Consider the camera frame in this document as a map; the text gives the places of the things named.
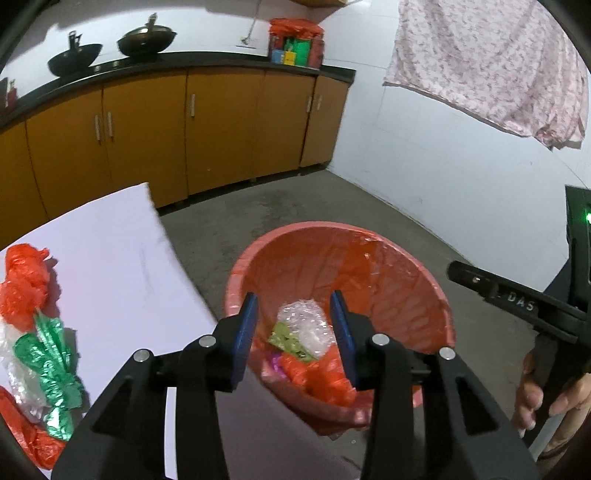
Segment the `green plastic wrapper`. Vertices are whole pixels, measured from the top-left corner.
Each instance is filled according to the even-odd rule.
[[[273,327],[268,342],[276,346],[279,350],[291,353],[305,363],[313,362],[315,357],[310,355],[300,343],[300,339],[295,333],[291,333],[289,325],[286,322],[277,322]]]
[[[14,343],[14,355],[40,376],[51,410],[43,418],[47,433],[67,442],[74,432],[70,410],[82,406],[83,388],[72,373],[72,352],[64,340],[64,325],[39,310],[35,314],[37,335],[26,333]]]

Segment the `red plastic bag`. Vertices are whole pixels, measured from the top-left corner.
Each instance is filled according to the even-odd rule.
[[[302,390],[306,389],[308,373],[304,362],[289,353],[283,352],[279,358],[279,365],[293,385]]]
[[[269,33],[280,37],[295,37],[300,40],[311,40],[317,35],[323,36],[324,29],[305,18],[273,18]]]
[[[305,364],[284,352],[279,364],[292,385],[314,398],[340,407],[350,407],[355,402],[357,391],[345,377],[336,345],[332,345],[317,362]]]
[[[0,387],[0,414],[29,459],[39,468],[52,470],[66,444],[29,422],[3,387]]]
[[[6,252],[6,279],[0,285],[0,314],[21,332],[34,329],[33,313],[47,300],[49,271],[45,259],[49,250],[29,244],[9,247]]]
[[[324,356],[308,365],[307,389],[310,395],[333,405],[350,407],[357,391],[346,378],[339,349],[331,345]]]

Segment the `crumpled plastic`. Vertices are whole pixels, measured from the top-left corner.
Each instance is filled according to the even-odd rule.
[[[288,380],[287,375],[285,374],[285,370],[283,370],[283,367],[281,366],[281,356],[283,355],[283,352],[273,352],[270,355],[270,363],[271,366],[273,367],[273,371],[280,376],[280,378],[282,380]]]
[[[331,345],[324,356],[307,367],[307,389],[310,395],[333,405],[350,407],[357,391],[345,376],[339,348]]]
[[[283,352],[279,365],[290,379],[291,384],[305,390],[308,383],[308,369],[306,364],[288,352]]]
[[[48,404],[41,390],[40,377],[14,355],[13,346],[22,332],[0,317],[0,364],[6,369],[12,396],[21,412],[32,423],[39,423]]]
[[[49,271],[45,259],[49,250],[29,244],[13,245],[6,252],[6,277],[0,284],[0,315],[21,332],[34,329],[33,314],[45,305]]]
[[[350,407],[357,398],[357,391],[345,376],[339,349],[329,347],[317,362],[305,364],[290,353],[281,355],[279,364],[292,385],[326,403]]]
[[[310,40],[317,35],[324,35],[324,29],[305,18],[273,18],[270,22],[269,33],[282,37],[296,37]]]
[[[3,387],[0,387],[0,414],[29,459],[39,468],[52,470],[66,444],[29,422]]]
[[[288,352],[303,362],[313,362],[316,360],[316,358],[310,355],[310,353],[308,353],[302,346],[299,338],[290,330],[286,322],[277,322],[275,324],[268,341],[279,350]]]
[[[47,433],[68,441],[74,432],[70,410],[82,406],[83,388],[72,372],[72,352],[64,340],[59,318],[37,310],[37,336],[26,333],[14,343],[15,356],[40,376],[41,389],[51,410],[43,419]]]
[[[335,334],[326,321],[324,310],[315,300],[298,300],[284,305],[277,313],[278,322],[285,322],[300,343],[316,360],[336,342]]]

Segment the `cabinet handle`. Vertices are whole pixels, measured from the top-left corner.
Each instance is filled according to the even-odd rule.
[[[109,136],[113,138],[113,116],[111,112],[107,112],[107,124],[109,125]]]
[[[96,132],[96,141],[100,142],[100,126],[99,126],[99,116],[95,115],[95,132]]]

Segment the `human hand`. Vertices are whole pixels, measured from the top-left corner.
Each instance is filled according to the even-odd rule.
[[[511,419],[512,425],[523,438],[526,430],[535,427],[535,412],[542,406],[544,394],[535,383],[532,372],[535,359],[532,352],[524,359],[521,384],[515,397],[515,413]],[[583,424],[591,410],[591,374],[586,374],[574,385],[562,392],[550,406],[550,416],[566,413],[560,427],[552,437],[545,451],[550,451],[568,442]]]

